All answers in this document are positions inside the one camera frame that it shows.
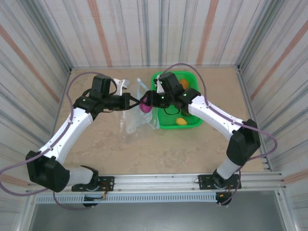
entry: green basket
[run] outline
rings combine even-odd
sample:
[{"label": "green basket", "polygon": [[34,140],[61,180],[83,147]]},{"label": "green basket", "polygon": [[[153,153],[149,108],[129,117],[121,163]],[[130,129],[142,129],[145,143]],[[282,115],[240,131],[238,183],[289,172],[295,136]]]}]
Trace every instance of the green basket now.
[{"label": "green basket", "polygon": [[[196,90],[198,89],[197,79],[196,76],[188,71],[172,71],[177,79],[180,81],[181,79],[185,79],[189,83],[190,88],[194,88]],[[154,79],[157,77],[157,75],[160,75],[162,72],[158,72],[154,74],[151,78],[151,87],[152,90],[156,90],[156,86],[154,84]],[[175,106],[170,106],[169,108],[166,108],[167,113],[169,114],[175,114],[178,112],[178,110],[175,108]],[[157,112],[158,121],[159,121],[159,127],[161,129],[182,129],[182,128],[194,128],[202,124],[202,120],[198,117],[195,117],[193,115],[191,116],[183,116],[180,113],[176,115],[168,115],[165,113],[164,109],[159,108]],[[186,120],[187,125],[177,125],[175,123],[177,118],[183,118]]]}]

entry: marble surface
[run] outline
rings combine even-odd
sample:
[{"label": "marble surface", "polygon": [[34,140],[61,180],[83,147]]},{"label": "marble surface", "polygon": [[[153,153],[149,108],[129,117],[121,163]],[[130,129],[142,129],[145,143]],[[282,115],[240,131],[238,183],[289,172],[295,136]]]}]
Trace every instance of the marble surface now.
[{"label": "marble surface", "polygon": [[[233,68],[199,68],[208,99],[229,114],[248,119],[248,113]],[[86,70],[74,70],[70,79]],[[107,76],[134,81],[139,77],[150,87],[151,76],[163,69],[95,70]],[[94,75],[77,79],[70,89],[73,101],[91,87]],[[57,128],[69,114],[64,99]],[[227,140],[207,123],[193,129],[157,129],[137,141],[119,136],[119,114],[99,114],[69,152],[65,166],[87,165],[100,174],[167,174],[213,172],[226,158]],[[249,162],[243,171],[263,171],[260,160]]]}]

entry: cable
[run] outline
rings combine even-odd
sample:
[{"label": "cable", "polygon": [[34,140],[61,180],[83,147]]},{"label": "cable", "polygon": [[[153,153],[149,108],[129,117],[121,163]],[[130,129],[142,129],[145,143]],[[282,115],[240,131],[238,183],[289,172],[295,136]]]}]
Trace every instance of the cable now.
[{"label": "cable", "polygon": [[103,191],[103,197],[106,197],[107,190],[104,191],[103,185],[102,185],[102,184],[99,184],[99,185],[100,185],[100,187],[101,187],[101,189],[102,189],[102,191]]},{"label": "cable", "polygon": [[225,191],[223,191],[223,193],[225,193],[227,190],[228,190],[228,186],[226,186],[226,190],[225,190]]},{"label": "cable", "polygon": [[[96,74],[96,75],[101,75],[101,73],[99,72],[94,72],[94,71],[88,71],[88,72],[84,72],[84,73],[81,73],[77,76],[75,76],[72,81],[69,83],[69,85],[67,86],[67,90],[66,90],[66,96],[68,98],[68,101],[69,101],[69,105],[70,105],[70,109],[71,109],[71,114],[70,114],[70,121],[73,120],[73,117],[74,117],[74,108],[73,108],[73,102],[72,102],[72,99],[71,97],[69,96],[69,90],[73,84],[73,82],[78,79],[80,76],[83,76],[83,75],[86,75],[86,74]],[[7,171],[7,170],[10,170],[10,169],[13,169],[13,168],[16,168],[16,167],[19,167],[21,165],[24,165],[24,164],[27,164],[27,163],[30,163],[38,158],[40,158],[41,156],[43,156],[44,154],[46,154],[49,150],[51,150],[58,142],[59,140],[64,136],[64,134],[67,132],[67,130],[69,129],[69,127],[71,126],[71,123],[67,123],[67,126],[65,127],[64,131],[61,133],[61,135],[50,145],[50,148],[49,149],[46,149],[44,150],[43,152],[41,152],[40,154],[28,159],[28,160],[25,160],[25,161],[22,161],[20,163],[17,163],[17,164],[14,164],[14,165],[11,165],[11,166],[8,166],[8,167],[5,167],[3,169],[0,170],[0,175]],[[10,194],[10,195],[13,195],[13,196],[32,196],[32,195],[35,195],[37,193],[41,193],[41,192],[44,192],[48,189],[41,189],[41,190],[38,190],[38,191],[35,191],[35,192],[29,192],[29,193],[17,193],[17,192],[12,192],[10,190],[8,190],[3,184],[2,182],[0,181],[0,188],[5,191],[6,193]]]},{"label": "cable", "polygon": [[100,184],[100,187],[102,188],[103,191],[104,191],[103,184],[106,185],[106,192],[104,192],[104,195],[105,195],[105,198],[106,198],[107,192],[109,192],[109,186],[106,182],[99,182],[99,184]]},{"label": "cable", "polygon": [[71,211],[79,211],[79,210],[87,210],[87,209],[90,209],[90,208],[93,208],[92,206],[91,207],[84,207],[84,208],[72,208],[72,207],[67,207],[67,206],[64,206],[63,204],[61,204],[57,198],[56,198],[56,193],[55,192],[52,192],[52,196],[53,196],[53,199],[55,201],[55,203],[62,207],[62,208],[65,208],[67,210],[71,210]]},{"label": "cable", "polygon": [[115,93],[116,93],[116,91],[117,91],[117,85],[116,85],[116,82],[113,80],[113,79],[111,79],[111,82],[114,84],[114,86],[115,86],[115,91],[114,92],[111,92],[110,93],[110,95],[114,95]]},{"label": "cable", "polygon": [[84,92],[84,93],[82,93],[82,96],[86,96],[86,95],[90,92],[90,90],[91,90],[91,88],[89,88],[89,89],[85,90],[85,92]]},{"label": "cable", "polygon": [[[270,137],[270,138],[274,141],[274,144],[275,144],[275,145],[274,145],[274,147],[273,147],[270,151],[268,151],[268,152],[266,152],[266,153],[264,153],[264,154],[261,154],[261,155],[257,155],[257,156],[254,156],[254,157],[250,157],[247,161],[265,157],[265,156],[267,156],[267,155],[273,153],[273,152],[277,149],[277,147],[278,147],[277,139],[276,139],[273,135],[271,135],[270,133],[268,133],[268,132],[266,132],[266,131],[259,130],[259,129],[257,129],[257,128],[254,128],[254,127],[251,127],[251,126],[248,126],[248,125],[245,125],[245,124],[238,123],[238,122],[232,120],[231,118],[229,118],[229,117],[223,115],[222,113],[220,113],[219,111],[217,111],[215,108],[213,108],[213,107],[209,104],[209,102],[208,102],[208,100],[207,100],[205,82],[204,82],[204,80],[202,79],[202,76],[201,76],[201,74],[198,72],[198,70],[197,70],[196,68],[194,68],[193,66],[191,66],[191,65],[189,65],[189,64],[185,64],[185,63],[173,64],[173,65],[171,65],[170,67],[168,67],[168,68],[162,73],[162,75],[163,75],[164,73],[166,73],[168,70],[170,70],[171,68],[173,68],[173,67],[175,67],[175,66],[179,66],[179,65],[183,65],[183,66],[187,66],[187,67],[191,68],[191,69],[194,70],[195,73],[198,75],[198,77],[200,78],[200,80],[201,80],[201,82],[202,82],[203,88],[204,88],[204,100],[205,100],[205,103],[206,103],[206,105],[207,105],[207,107],[208,107],[209,109],[211,109],[214,113],[216,113],[216,114],[219,115],[220,117],[222,117],[222,118],[228,120],[229,122],[232,122],[233,124],[236,124],[236,125],[241,126],[241,127],[243,127],[243,128],[247,128],[247,129],[250,129],[250,130],[253,130],[253,131],[257,131],[257,132],[259,132],[259,133],[262,133],[262,134],[264,134],[264,135],[267,135],[268,137]],[[239,186],[240,186],[240,183],[241,183],[241,169],[242,169],[242,167],[243,167],[243,166],[239,167],[239,168],[236,170],[236,171],[239,172],[239,182],[238,182],[238,184],[237,184],[237,186],[236,186],[236,188],[235,188],[235,191],[233,192],[233,194],[231,195],[231,197],[229,197],[226,201],[224,201],[224,202],[221,203],[220,205],[223,205],[223,204],[225,204],[226,202],[228,202],[229,200],[231,200],[231,198],[233,198],[233,196],[234,196],[235,193],[237,192],[237,190],[238,190],[238,188],[239,188]]]},{"label": "cable", "polygon": [[111,112],[114,112],[114,110],[112,111],[102,111],[103,113],[111,113]]}]

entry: corrugated metal wall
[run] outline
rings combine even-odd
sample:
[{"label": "corrugated metal wall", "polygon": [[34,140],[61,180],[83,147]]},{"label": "corrugated metal wall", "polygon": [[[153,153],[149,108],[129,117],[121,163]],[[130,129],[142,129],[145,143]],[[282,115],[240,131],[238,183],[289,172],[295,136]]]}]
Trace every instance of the corrugated metal wall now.
[{"label": "corrugated metal wall", "polygon": [[[0,169],[24,161],[50,138],[68,74],[21,2],[0,2]],[[25,192],[26,166],[1,181]],[[17,228],[23,200],[0,190],[0,230]]]},{"label": "corrugated metal wall", "polygon": [[236,64],[266,0],[36,0],[73,67]]},{"label": "corrugated metal wall", "polygon": [[[282,171],[302,230],[308,230],[308,1],[281,1],[243,74],[258,124],[278,139],[269,156]],[[273,146],[265,139],[268,149]]]}]

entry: purple cable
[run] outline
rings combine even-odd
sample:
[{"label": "purple cable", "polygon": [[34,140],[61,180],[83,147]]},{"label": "purple cable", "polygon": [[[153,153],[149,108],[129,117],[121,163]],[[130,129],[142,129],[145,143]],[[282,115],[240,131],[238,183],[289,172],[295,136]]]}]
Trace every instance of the purple cable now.
[{"label": "purple cable", "polygon": [[[248,126],[248,125],[245,125],[245,124],[238,123],[238,122],[236,122],[236,121],[233,121],[231,118],[229,118],[229,117],[223,115],[223,114],[220,113],[219,111],[215,110],[215,108],[213,108],[211,105],[209,105],[209,102],[208,102],[207,96],[206,96],[206,86],[205,86],[205,82],[204,82],[204,80],[202,79],[202,76],[201,76],[201,74],[198,72],[198,70],[197,70],[196,68],[194,68],[193,66],[191,66],[191,65],[189,65],[189,64],[185,64],[185,63],[173,64],[173,65],[171,65],[170,67],[168,67],[162,74],[166,73],[166,72],[167,72],[168,70],[170,70],[171,68],[173,68],[173,67],[175,67],[175,66],[179,66],[179,65],[187,66],[187,67],[191,68],[192,70],[194,70],[195,73],[197,73],[198,77],[200,78],[200,80],[201,80],[201,82],[202,82],[202,85],[203,85],[203,88],[204,88],[204,100],[205,100],[205,103],[206,103],[206,105],[207,105],[207,107],[208,107],[209,109],[211,109],[214,113],[216,113],[216,114],[219,115],[220,117],[222,117],[222,118],[228,120],[229,122],[232,122],[233,124],[236,124],[236,125],[241,126],[241,127],[243,127],[243,128],[247,128],[247,129],[250,129],[250,130],[253,130],[253,131],[257,131],[257,132],[259,132],[259,133],[262,133],[262,134],[264,134],[264,135],[267,135],[268,137],[270,137],[270,138],[274,141],[275,145],[274,145],[274,147],[273,147],[270,151],[268,151],[268,152],[266,152],[266,153],[264,153],[264,154],[261,154],[261,155],[257,155],[257,156],[254,156],[254,157],[250,157],[250,158],[248,159],[248,161],[254,160],[254,159],[258,159],[258,158],[262,158],[262,157],[266,157],[267,155],[273,153],[273,152],[277,149],[277,147],[278,147],[277,139],[276,139],[273,135],[271,135],[270,133],[268,133],[268,132],[266,132],[266,131],[259,130],[259,129],[257,129],[257,128],[254,128],[254,127],[251,127],[251,126]],[[239,188],[239,186],[240,186],[240,183],[241,183],[241,169],[242,169],[242,167],[243,167],[243,166],[239,167],[239,168],[236,170],[236,171],[239,172],[239,183],[237,184],[237,186],[236,186],[236,188],[235,188],[233,194],[232,194],[231,197],[229,197],[226,201],[224,201],[223,203],[220,203],[220,205],[224,205],[224,204],[227,203],[229,200],[231,200],[232,197],[233,197],[233,196],[235,195],[235,193],[237,192],[237,190],[238,190],[238,188]]]},{"label": "purple cable", "polygon": [[71,207],[67,207],[67,206],[64,206],[63,204],[61,204],[61,203],[57,200],[55,192],[52,192],[52,196],[53,196],[53,199],[54,199],[54,201],[56,202],[56,204],[57,204],[58,206],[60,206],[61,208],[65,208],[65,209],[67,209],[67,210],[79,211],[79,210],[87,210],[87,209],[92,208],[92,207],[85,207],[85,208],[71,208]]},{"label": "purple cable", "polygon": [[[70,84],[68,85],[67,87],[67,90],[66,90],[66,96],[68,98],[68,101],[69,101],[69,104],[70,104],[70,108],[71,108],[71,116],[70,116],[70,121],[73,120],[73,116],[74,116],[74,111],[73,111],[73,102],[72,102],[72,99],[69,97],[69,89],[71,88],[73,82],[79,78],[80,76],[83,76],[83,75],[86,75],[86,74],[96,74],[96,75],[101,75],[101,73],[99,72],[93,72],[93,71],[89,71],[89,72],[84,72],[84,73],[81,73],[79,75],[77,75],[75,78],[73,78],[73,80],[70,82]],[[69,129],[69,127],[71,126],[71,123],[67,123],[67,126],[65,127],[64,131],[61,133],[61,135],[50,145],[50,148],[53,148],[57,142],[59,142],[59,140],[64,136],[64,134],[67,132],[67,130]],[[24,165],[26,163],[29,163],[31,161],[34,161],[38,158],[40,158],[41,156],[43,156],[44,154],[46,154],[47,152],[49,151],[49,149],[46,149],[45,151],[41,152],[40,154],[38,154],[37,156],[34,156],[28,160],[25,160],[23,162],[20,162],[20,163],[17,163],[17,164],[14,164],[14,165],[11,165],[11,166],[8,166],[8,167],[5,167],[3,169],[0,170],[0,175],[7,171],[7,170],[10,170],[12,168],[16,168],[16,167],[19,167],[21,165]],[[13,195],[13,196],[32,196],[32,195],[35,195],[37,193],[41,193],[41,192],[44,192],[48,189],[41,189],[41,190],[38,190],[38,191],[35,191],[35,192],[29,192],[29,193],[17,193],[17,192],[12,192],[10,190],[8,190],[3,184],[2,182],[0,181],[0,188],[5,191],[6,193],[10,194],[10,195]]]}]

